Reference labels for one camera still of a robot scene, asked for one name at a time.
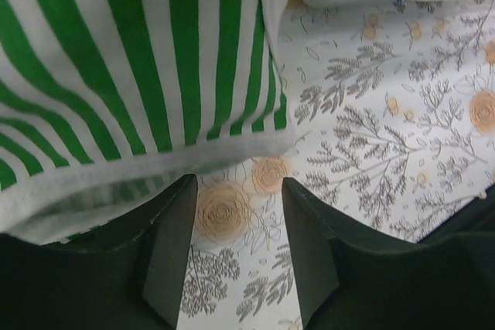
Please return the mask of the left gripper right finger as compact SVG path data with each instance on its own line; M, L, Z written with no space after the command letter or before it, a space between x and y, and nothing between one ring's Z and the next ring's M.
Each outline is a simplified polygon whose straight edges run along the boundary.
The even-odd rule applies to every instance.
M492 329L494 190L417 243L282 186L305 329Z

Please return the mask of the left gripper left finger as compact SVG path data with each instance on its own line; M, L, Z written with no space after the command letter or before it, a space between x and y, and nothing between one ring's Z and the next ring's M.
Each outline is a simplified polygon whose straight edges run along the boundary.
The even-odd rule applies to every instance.
M69 243L1 236L3 329L174 329L197 180L183 176Z

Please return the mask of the green striped tank top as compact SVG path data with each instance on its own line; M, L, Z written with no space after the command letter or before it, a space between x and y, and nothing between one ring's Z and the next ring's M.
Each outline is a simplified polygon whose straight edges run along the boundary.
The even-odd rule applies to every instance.
M287 1L1 0L2 232L51 243L291 148Z

